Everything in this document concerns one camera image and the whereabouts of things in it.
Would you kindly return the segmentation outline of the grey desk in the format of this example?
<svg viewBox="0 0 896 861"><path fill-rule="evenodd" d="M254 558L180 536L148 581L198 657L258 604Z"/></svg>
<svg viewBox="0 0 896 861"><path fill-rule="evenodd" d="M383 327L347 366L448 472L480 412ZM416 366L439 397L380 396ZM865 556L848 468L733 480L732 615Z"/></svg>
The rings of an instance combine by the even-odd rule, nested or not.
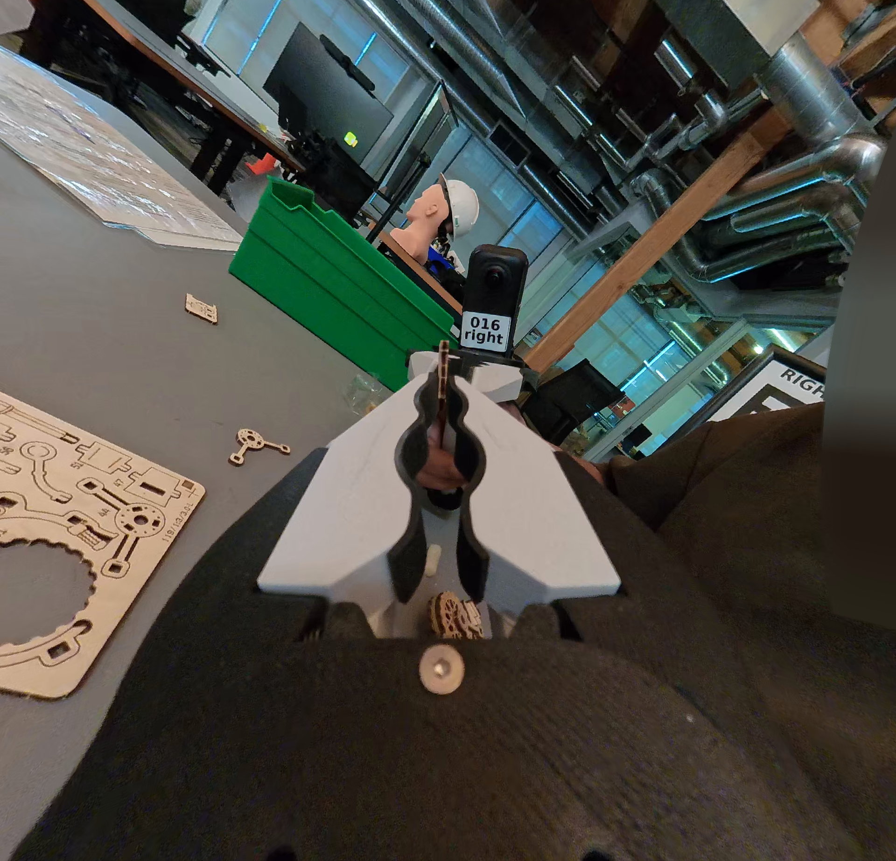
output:
<svg viewBox="0 0 896 861"><path fill-rule="evenodd" d="M205 498L69 697L2 694L2 859L71 776L171 595L230 525L357 421L359 370L229 274L231 256L104 226L2 147L2 390L155 464ZM218 324L185 312L185 294ZM290 455L228 463L236 432Z"/></svg>

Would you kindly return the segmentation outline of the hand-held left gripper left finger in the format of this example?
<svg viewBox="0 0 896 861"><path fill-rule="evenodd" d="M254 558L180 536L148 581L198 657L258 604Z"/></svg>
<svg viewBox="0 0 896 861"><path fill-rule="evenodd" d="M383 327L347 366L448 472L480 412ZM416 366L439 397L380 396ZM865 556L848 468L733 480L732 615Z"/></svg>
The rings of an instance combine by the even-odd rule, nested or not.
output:
<svg viewBox="0 0 896 861"><path fill-rule="evenodd" d="M262 593L357 604L375 635L431 633L428 601L448 586L449 514L437 510L425 491L412 492L396 457L399 442L418 422L416 399L427 380L415 377L326 447L257 578ZM411 570L426 566L431 545L441 548L441 565L401 603L388 553L408 529L416 530L415 511L423 540L411 546Z"/></svg>

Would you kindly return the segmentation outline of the person's right hand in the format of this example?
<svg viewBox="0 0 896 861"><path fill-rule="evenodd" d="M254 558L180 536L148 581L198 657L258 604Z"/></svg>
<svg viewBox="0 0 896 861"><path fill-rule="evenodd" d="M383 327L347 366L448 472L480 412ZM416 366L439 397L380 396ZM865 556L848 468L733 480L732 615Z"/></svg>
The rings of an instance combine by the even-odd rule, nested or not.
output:
<svg viewBox="0 0 896 861"><path fill-rule="evenodd" d="M454 460L454 433L442 432L438 424L428 430L428 456L417 474L417 483L426 489L449 492L462 489L468 484L464 474Z"/></svg>

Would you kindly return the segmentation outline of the wooden beam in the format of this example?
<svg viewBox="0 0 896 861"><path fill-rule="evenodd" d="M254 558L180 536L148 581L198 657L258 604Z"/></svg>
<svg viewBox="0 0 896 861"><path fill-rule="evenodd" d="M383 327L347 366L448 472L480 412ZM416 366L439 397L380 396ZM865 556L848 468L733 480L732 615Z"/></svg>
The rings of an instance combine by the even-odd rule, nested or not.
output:
<svg viewBox="0 0 896 861"><path fill-rule="evenodd" d="M644 273L762 161L790 130L790 123L775 107L768 109L527 352L523 358L525 365L542 373L561 361Z"/></svg>

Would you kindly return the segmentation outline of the white hard hat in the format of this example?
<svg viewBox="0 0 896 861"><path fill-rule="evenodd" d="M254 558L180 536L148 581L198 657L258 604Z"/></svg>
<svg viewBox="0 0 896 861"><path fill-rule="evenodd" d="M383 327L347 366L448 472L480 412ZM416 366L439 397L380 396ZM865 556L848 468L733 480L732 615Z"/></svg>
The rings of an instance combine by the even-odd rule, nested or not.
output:
<svg viewBox="0 0 896 861"><path fill-rule="evenodd" d="M467 183L439 175L439 184L449 207L447 231L454 240L468 235L479 217L479 200L476 191Z"/></svg>

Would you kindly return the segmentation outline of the wooden puzzle sheet round holes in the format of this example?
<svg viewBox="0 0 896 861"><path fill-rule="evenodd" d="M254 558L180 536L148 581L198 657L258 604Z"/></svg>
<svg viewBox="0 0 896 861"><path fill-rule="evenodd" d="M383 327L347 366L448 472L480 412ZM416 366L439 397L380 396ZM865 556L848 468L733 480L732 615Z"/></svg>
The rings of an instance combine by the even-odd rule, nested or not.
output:
<svg viewBox="0 0 896 861"><path fill-rule="evenodd" d="M58 700L81 685L206 490L6 393L1 441L2 548L63 549L91 572L69 622L2 644L2 692Z"/></svg>

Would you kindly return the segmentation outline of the framed white sign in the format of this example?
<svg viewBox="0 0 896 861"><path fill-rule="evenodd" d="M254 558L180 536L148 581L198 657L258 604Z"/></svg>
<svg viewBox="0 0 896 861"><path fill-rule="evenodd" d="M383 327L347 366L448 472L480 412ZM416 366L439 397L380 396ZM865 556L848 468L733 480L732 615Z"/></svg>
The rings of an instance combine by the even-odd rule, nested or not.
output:
<svg viewBox="0 0 896 861"><path fill-rule="evenodd" d="M707 421L790 410L824 400L826 367L776 344L750 363L711 404Z"/></svg>

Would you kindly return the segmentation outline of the mannequin bust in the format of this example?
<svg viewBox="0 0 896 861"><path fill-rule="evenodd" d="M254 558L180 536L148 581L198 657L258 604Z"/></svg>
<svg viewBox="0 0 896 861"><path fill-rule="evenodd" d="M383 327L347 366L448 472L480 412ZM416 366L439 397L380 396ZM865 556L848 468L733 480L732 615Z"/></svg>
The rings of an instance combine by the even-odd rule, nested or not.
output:
<svg viewBox="0 0 896 861"><path fill-rule="evenodd" d="M458 240L446 229L448 217L449 207L438 178L410 206L406 225L393 229L390 236L456 300L462 301L465 269L453 251Z"/></svg>

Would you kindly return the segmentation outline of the thin wooden puzzle piece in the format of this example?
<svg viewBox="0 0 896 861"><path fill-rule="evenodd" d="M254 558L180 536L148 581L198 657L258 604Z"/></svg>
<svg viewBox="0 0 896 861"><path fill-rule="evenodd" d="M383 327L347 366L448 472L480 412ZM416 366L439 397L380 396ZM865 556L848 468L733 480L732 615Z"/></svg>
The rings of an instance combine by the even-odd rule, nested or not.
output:
<svg viewBox="0 0 896 861"><path fill-rule="evenodd" d="M451 346L448 340L441 340L438 346L437 359L437 412L436 412L436 436L437 447L442 450L447 417L447 399L449 395Z"/></svg>

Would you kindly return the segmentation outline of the key-shaped wooden piece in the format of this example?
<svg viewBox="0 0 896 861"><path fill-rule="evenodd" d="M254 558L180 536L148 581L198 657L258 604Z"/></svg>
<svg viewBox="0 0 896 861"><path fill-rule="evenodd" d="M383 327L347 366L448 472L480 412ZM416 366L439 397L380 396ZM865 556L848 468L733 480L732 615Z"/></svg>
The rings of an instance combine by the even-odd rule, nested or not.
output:
<svg viewBox="0 0 896 861"><path fill-rule="evenodd" d="M239 429L235 434L235 441L238 443L239 447L236 452L230 453L228 463L237 467L245 464L245 456L249 452L270 449L283 455L291 454L289 445L264 439L256 430L249 428Z"/></svg>

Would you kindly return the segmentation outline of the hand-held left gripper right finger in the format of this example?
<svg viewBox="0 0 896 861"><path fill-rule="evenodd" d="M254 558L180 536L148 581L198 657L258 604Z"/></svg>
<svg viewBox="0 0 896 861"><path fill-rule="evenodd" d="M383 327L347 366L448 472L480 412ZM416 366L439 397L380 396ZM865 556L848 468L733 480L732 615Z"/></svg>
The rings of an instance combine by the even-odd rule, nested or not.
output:
<svg viewBox="0 0 896 861"><path fill-rule="evenodd" d="M463 591L517 618L531 605L614 596L621 578L551 444L463 378L449 380L454 463L467 480Z"/></svg>

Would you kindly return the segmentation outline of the green storage bin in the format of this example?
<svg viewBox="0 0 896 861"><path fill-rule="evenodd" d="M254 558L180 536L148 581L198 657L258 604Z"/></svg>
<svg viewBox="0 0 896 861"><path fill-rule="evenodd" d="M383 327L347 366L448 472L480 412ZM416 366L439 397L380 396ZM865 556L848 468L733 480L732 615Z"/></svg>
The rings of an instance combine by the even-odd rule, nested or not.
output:
<svg viewBox="0 0 896 861"><path fill-rule="evenodd" d="M409 354L458 347L446 309L291 182L267 180L230 274L392 391Z"/></svg>

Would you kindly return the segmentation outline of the wooden model assembly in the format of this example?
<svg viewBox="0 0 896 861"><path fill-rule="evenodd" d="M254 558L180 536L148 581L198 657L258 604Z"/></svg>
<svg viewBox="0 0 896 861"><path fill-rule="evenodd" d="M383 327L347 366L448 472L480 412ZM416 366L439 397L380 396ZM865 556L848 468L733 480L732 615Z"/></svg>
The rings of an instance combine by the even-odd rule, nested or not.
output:
<svg viewBox="0 0 896 861"><path fill-rule="evenodd" d="M480 640L485 638L479 608L472 600L462 599L452 591L442 591L427 604L432 633L447 640Z"/></svg>

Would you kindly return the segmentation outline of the plastic-covered instruction sheet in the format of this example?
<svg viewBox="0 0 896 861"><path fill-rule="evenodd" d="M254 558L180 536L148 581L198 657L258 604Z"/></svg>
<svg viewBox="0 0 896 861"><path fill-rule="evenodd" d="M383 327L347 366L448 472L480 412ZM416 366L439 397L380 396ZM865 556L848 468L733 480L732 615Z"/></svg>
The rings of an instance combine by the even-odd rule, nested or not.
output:
<svg viewBox="0 0 896 861"><path fill-rule="evenodd" d="M42 69L1 54L1 141L107 226L171 248L234 253L242 238Z"/></svg>

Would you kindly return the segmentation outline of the long wooden table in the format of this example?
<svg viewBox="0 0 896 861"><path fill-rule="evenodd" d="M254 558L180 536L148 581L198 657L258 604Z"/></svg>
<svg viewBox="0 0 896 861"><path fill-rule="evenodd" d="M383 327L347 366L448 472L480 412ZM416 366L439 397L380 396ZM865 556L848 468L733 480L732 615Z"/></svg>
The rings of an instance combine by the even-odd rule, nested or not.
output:
<svg viewBox="0 0 896 861"><path fill-rule="evenodd" d="M202 99L218 118L224 118L228 124L224 128L227 137L239 139L248 148L270 153L284 168L295 173L305 171L276 132L263 128L256 118L222 93L206 72L191 64L178 49L164 43L115 0L76 0L76 6L89 11L91 20L99 21L135 54L150 62L153 69L164 72L185 91Z"/></svg>

